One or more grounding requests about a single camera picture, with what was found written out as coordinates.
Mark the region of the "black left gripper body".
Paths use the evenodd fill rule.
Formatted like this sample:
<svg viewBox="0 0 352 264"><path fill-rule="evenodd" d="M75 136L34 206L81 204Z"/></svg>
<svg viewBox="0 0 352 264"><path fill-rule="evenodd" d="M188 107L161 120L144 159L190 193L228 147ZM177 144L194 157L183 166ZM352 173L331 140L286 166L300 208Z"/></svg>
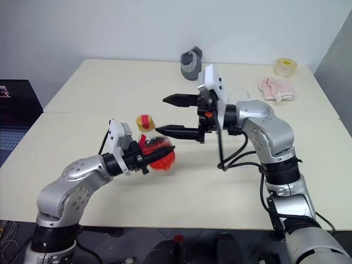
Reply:
<svg viewBox="0 0 352 264"><path fill-rule="evenodd" d="M143 175L150 172L147 168L148 165L144 163L144 156L137 141L131 140L128 148L123 150L123 154L123 161L129 171L142 171Z"/></svg>

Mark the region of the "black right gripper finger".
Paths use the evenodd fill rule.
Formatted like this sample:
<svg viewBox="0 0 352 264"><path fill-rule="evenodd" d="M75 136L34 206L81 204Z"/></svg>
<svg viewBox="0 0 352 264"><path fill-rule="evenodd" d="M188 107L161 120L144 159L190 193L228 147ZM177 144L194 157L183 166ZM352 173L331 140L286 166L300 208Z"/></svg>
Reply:
<svg viewBox="0 0 352 264"><path fill-rule="evenodd" d="M198 95L175 93L163 99L163 102L177 107L192 107L198 105Z"/></svg>
<svg viewBox="0 0 352 264"><path fill-rule="evenodd" d="M164 136L180 140L198 140L198 128L186 128L183 125L165 125L156 128Z"/></svg>

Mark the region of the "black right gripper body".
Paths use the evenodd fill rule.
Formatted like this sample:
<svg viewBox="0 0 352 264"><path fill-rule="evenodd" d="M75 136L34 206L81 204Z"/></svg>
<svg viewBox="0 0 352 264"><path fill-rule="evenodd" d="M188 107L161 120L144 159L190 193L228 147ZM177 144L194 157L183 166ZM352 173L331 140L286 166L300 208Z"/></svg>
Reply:
<svg viewBox="0 0 352 264"><path fill-rule="evenodd" d="M199 116L198 138L201 144L205 142L205 134L217 130L218 97L213 90L201 88L197 101Z"/></svg>

